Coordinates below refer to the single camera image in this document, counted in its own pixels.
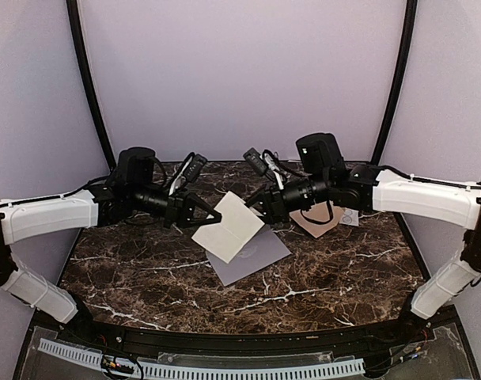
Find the beige decorated letter paper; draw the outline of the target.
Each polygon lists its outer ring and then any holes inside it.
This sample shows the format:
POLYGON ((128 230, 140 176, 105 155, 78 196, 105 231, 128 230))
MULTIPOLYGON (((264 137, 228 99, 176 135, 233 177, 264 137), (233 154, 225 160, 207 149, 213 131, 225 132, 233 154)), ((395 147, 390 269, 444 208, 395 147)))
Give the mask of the beige decorated letter paper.
POLYGON ((220 223, 199 227, 191 239, 228 264, 261 230, 264 222, 235 193, 227 192, 214 208, 220 223))

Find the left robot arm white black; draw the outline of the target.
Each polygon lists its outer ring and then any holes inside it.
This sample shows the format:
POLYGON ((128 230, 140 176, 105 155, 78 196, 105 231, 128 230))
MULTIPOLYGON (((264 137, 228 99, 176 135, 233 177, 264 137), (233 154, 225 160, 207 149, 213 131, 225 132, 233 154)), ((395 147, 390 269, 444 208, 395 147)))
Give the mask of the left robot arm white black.
POLYGON ((0 290, 32 308, 68 325, 82 345, 99 338, 98 326, 78 297, 46 280, 18 257, 13 243, 61 230, 111 226, 141 211, 161 218, 166 228, 207 226, 222 220, 220 212, 187 184, 198 178, 207 159, 190 153, 172 178, 153 181, 161 168, 154 150, 131 147, 119 154, 117 166, 106 177, 89 181, 79 189, 52 196, 0 200, 0 290))

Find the grey envelope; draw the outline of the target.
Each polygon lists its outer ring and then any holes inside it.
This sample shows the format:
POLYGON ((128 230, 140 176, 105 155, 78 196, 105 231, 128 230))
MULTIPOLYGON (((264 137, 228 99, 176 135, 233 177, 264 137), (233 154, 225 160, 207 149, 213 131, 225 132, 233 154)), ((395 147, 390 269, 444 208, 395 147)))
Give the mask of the grey envelope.
POLYGON ((228 264, 206 251, 206 257, 224 287, 291 254, 269 226, 264 226, 228 264))

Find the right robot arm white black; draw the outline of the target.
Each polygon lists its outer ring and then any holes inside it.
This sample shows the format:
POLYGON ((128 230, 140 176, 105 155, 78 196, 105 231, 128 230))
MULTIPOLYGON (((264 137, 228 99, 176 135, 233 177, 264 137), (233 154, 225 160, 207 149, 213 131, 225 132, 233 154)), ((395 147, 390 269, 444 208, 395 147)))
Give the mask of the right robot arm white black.
POLYGON ((245 161, 274 183, 247 201, 259 206, 267 224, 288 222, 290 213, 325 203, 361 212, 394 212, 441 220, 465 229, 461 249, 408 299, 408 310, 391 327, 391 336, 406 344, 420 333, 422 321, 434 316, 471 281, 481 277, 481 180, 450 182, 406 174, 389 165, 357 164, 349 169, 331 133, 314 133, 296 142, 304 172, 292 170, 265 150, 251 148, 245 161))

